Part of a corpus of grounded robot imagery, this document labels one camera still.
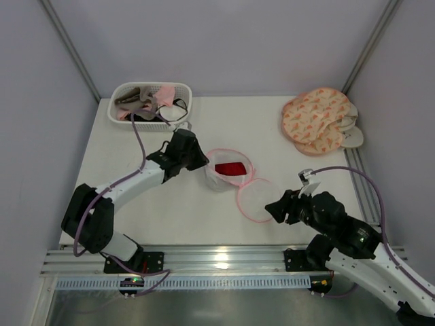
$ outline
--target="basket rim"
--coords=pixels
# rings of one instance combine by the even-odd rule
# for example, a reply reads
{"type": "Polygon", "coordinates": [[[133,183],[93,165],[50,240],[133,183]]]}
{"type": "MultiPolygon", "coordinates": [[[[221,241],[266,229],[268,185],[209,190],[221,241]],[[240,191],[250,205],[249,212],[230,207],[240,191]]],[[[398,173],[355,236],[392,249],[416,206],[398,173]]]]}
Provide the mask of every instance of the basket rim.
{"type": "MultiPolygon", "coordinates": [[[[111,116],[111,114],[110,114],[110,111],[111,111],[111,106],[113,105],[113,103],[114,103],[114,101],[115,101],[115,94],[121,89],[121,88],[125,88],[125,87],[129,87],[129,86],[151,86],[151,85],[153,85],[153,86],[162,86],[162,85],[168,85],[168,84],[170,84],[170,85],[174,85],[174,86],[181,86],[181,87],[185,87],[186,89],[187,89],[187,91],[188,91],[188,93],[189,93],[189,104],[188,104],[188,114],[186,114],[186,116],[185,117],[183,117],[181,120],[179,120],[179,121],[174,121],[174,122],[172,122],[171,124],[182,124],[183,122],[185,122],[188,118],[189,118],[189,115],[190,115],[190,113],[191,113],[191,106],[192,106],[192,90],[190,89],[190,87],[189,86],[187,86],[186,84],[183,84],[183,83],[175,83],[175,82],[167,82],[167,81],[155,81],[155,82],[152,82],[152,81],[130,81],[130,82],[128,82],[128,83],[124,83],[124,84],[121,84],[121,85],[119,85],[115,90],[114,90],[114,92],[112,93],[112,95],[111,95],[111,97],[110,97],[110,101],[109,101],[109,105],[108,105],[108,108],[107,108],[107,116],[108,116],[108,118],[109,118],[109,120],[110,121],[112,121],[113,123],[115,123],[115,124],[131,124],[131,122],[130,121],[120,121],[120,120],[117,120],[117,119],[114,119],[112,116],[111,116]]],[[[135,122],[135,124],[137,124],[137,125],[143,125],[143,126],[149,126],[149,125],[161,125],[161,124],[163,124],[164,122],[135,122]]]]}

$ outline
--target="plastic basket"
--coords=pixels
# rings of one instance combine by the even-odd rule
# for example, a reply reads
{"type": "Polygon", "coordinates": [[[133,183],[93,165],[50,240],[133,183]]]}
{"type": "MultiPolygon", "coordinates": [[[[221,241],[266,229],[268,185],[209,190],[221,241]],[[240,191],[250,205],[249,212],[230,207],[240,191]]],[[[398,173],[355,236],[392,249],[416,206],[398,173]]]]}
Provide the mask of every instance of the plastic basket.
{"type": "MultiPolygon", "coordinates": [[[[130,121],[120,121],[116,119],[116,111],[118,110],[115,106],[115,99],[130,92],[135,87],[149,86],[151,93],[156,93],[161,86],[172,85],[175,87],[175,98],[181,98],[187,105],[187,114],[185,117],[176,122],[171,122],[171,125],[178,126],[183,122],[189,120],[189,116],[192,112],[192,90],[189,86],[181,83],[125,83],[115,89],[109,102],[109,107],[107,109],[107,116],[109,120],[112,121],[116,126],[125,130],[133,130],[133,126],[130,121]]],[[[136,122],[137,130],[139,131],[172,131],[167,124],[164,122],[136,122]]]]}

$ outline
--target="mesh laundry bag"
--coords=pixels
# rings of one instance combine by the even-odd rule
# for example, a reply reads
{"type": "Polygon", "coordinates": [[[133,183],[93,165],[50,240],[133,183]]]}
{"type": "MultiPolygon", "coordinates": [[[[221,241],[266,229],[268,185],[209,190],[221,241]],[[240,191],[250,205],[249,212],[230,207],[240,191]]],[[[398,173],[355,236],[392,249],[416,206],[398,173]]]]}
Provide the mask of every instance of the mesh laundry bag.
{"type": "Polygon", "coordinates": [[[276,202],[281,197],[278,187],[265,179],[255,179],[254,169],[247,156],[233,149],[218,148],[207,153],[209,164],[205,167],[207,185],[219,192],[238,187],[237,207],[251,221],[264,223],[272,217],[264,206],[276,202]],[[216,172],[216,164],[240,162],[246,170],[245,175],[228,176],[216,172]]]}

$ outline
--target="white wall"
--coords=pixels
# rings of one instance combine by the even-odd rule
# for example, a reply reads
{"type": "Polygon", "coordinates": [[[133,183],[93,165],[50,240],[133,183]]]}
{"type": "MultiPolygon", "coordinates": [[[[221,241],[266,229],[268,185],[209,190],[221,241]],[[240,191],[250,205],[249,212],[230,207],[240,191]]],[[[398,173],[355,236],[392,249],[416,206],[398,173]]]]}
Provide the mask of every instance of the white wall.
{"type": "Polygon", "coordinates": [[[342,88],[387,0],[52,0],[103,97],[131,81],[196,95],[342,88]]]}
{"type": "Polygon", "coordinates": [[[435,284],[435,1],[404,1],[351,89],[390,238],[435,284]]]}
{"type": "Polygon", "coordinates": [[[36,0],[0,2],[0,316],[29,317],[97,104],[36,0]]]}

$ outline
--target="tabletop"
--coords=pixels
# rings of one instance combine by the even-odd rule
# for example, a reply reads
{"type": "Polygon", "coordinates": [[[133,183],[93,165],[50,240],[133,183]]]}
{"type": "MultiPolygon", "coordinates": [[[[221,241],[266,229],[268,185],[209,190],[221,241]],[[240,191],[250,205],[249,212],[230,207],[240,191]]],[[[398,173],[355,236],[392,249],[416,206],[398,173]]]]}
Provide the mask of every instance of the tabletop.
{"type": "MultiPolygon", "coordinates": [[[[282,192],[299,189],[298,173],[306,168],[346,166],[338,150],[320,157],[301,154],[279,127],[281,108],[292,96],[238,96],[193,98],[192,132],[204,153],[215,148],[235,149],[253,163],[256,176],[273,182],[282,192]]],[[[101,100],[77,185],[96,187],[135,170],[141,152],[133,131],[109,121],[109,99],[101,100]]],[[[140,132],[147,154],[170,140],[170,132],[140,132]]],[[[347,171],[318,174],[317,193],[328,191],[352,217],[362,219],[347,171]]],[[[237,189],[215,192],[205,183],[203,168],[152,188],[125,204],[115,216],[115,229],[142,245],[305,245],[316,235],[303,223],[254,223],[238,210],[237,189]]],[[[65,233],[61,245],[73,239],[65,233]]]]}

